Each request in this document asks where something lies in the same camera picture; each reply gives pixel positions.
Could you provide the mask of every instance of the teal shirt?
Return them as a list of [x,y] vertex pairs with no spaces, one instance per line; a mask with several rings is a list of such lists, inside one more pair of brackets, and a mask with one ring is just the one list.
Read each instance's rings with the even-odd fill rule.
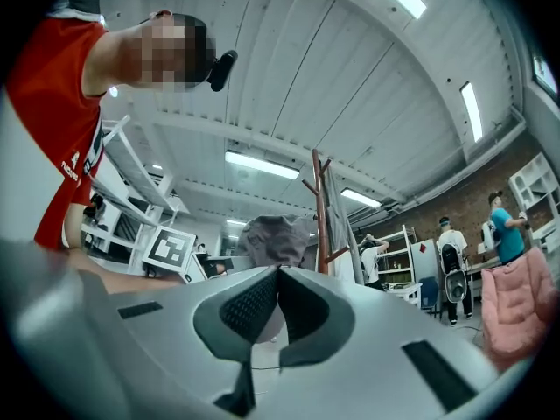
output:
[[497,208],[492,213],[492,221],[496,230],[501,233],[501,243],[497,250],[502,263],[509,262],[512,258],[522,254],[525,249],[519,229],[506,227],[506,221],[511,219],[511,215],[503,208]]

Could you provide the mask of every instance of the black earphone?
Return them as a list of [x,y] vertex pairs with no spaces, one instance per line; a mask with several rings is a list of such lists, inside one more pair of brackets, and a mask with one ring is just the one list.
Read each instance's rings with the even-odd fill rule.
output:
[[210,70],[206,81],[210,83],[210,87],[214,92],[220,92],[224,88],[236,61],[237,52],[229,50],[213,63],[212,70]]

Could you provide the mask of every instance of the gray cloth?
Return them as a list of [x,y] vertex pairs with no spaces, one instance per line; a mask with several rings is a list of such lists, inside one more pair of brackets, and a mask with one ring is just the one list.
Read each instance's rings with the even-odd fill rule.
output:
[[248,222],[237,242],[237,256],[250,256],[255,266],[298,266],[317,230],[312,217],[292,214],[263,215]]
[[326,229],[329,234],[331,253],[348,246],[352,257],[353,276],[357,284],[364,284],[361,270],[360,254],[354,233],[348,221],[347,210],[340,197],[339,185],[335,174],[326,169],[323,178],[323,194],[325,199]]

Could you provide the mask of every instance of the wooden coat rack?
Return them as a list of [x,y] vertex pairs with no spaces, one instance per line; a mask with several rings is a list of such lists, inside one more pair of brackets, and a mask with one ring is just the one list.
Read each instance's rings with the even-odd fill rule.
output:
[[325,176],[326,169],[331,163],[331,159],[328,158],[325,164],[321,166],[318,151],[313,150],[311,154],[313,157],[313,175],[315,177],[315,186],[311,185],[305,179],[303,182],[304,185],[315,195],[315,201],[317,204],[318,271],[321,274],[328,274],[328,264],[350,250],[350,248],[345,246],[344,248],[329,255],[328,233],[326,232],[325,200],[323,198],[323,177]]

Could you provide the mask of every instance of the brick wall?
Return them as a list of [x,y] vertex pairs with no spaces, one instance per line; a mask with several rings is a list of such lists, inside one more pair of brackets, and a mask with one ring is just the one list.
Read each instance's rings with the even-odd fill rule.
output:
[[[488,194],[502,190],[504,208],[512,216],[517,216],[520,208],[509,188],[508,179],[541,151],[540,144],[529,133],[521,134],[498,157],[451,190],[395,218],[361,229],[360,234],[356,235],[357,241],[360,242],[367,233],[376,237],[392,234],[400,230],[403,224],[416,230],[419,241],[436,240],[441,233],[439,219],[449,216],[451,225],[463,233],[469,245],[467,254],[470,256],[470,263],[481,263],[483,258],[487,260],[495,255],[490,253],[483,257],[477,254],[477,247],[481,242],[480,227],[490,214]],[[543,225],[546,220],[551,219],[550,210],[546,206],[535,207],[528,215],[532,224]]]

